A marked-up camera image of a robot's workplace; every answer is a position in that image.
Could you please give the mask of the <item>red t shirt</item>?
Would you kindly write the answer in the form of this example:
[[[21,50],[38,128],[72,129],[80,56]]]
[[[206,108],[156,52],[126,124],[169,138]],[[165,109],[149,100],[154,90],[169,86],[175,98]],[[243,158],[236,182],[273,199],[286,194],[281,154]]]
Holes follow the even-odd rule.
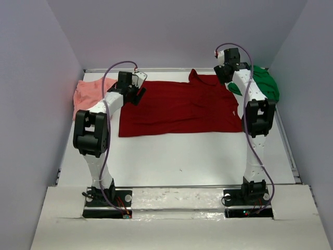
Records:
[[[191,70],[186,82],[145,81],[137,106],[120,111],[119,137],[242,132],[238,102],[214,74]]]

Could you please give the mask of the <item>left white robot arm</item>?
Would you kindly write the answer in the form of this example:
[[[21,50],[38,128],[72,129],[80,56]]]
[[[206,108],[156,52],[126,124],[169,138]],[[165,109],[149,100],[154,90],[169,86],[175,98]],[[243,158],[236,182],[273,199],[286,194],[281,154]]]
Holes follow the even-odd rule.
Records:
[[[73,146],[84,157],[92,178],[91,192],[84,195],[92,200],[112,204],[116,197],[114,179],[107,166],[110,151],[111,117],[124,105],[138,105],[146,89],[148,75],[120,71],[118,80],[108,90],[102,78],[102,98],[93,107],[78,110],[75,115]]]

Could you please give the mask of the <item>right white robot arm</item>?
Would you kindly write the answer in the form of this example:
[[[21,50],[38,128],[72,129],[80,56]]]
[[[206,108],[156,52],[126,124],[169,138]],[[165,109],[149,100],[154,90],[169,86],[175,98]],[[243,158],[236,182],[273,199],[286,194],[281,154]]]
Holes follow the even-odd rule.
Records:
[[[242,129],[247,140],[247,160],[239,189],[225,190],[222,204],[231,206],[259,205],[266,207],[271,201],[267,182],[271,177],[263,164],[264,146],[274,121],[276,102],[266,97],[255,82],[254,66],[241,62],[237,48],[215,51],[218,65],[214,71],[220,84],[235,84],[243,101]]]

